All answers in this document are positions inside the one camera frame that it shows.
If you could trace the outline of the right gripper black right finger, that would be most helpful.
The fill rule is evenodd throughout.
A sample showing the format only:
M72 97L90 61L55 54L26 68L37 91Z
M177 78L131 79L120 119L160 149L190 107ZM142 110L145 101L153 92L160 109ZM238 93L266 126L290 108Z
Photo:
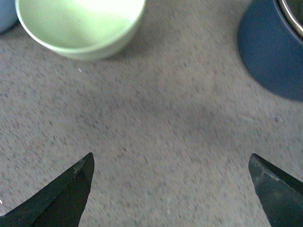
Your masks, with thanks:
M256 195L272 227L303 225L303 183L253 153L249 172Z

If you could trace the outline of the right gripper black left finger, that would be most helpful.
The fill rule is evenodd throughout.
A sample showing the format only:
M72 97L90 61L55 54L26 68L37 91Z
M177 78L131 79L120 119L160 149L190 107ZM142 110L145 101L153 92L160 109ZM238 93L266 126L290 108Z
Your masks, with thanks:
M94 174L88 153L31 198L1 216L2 227L77 227Z

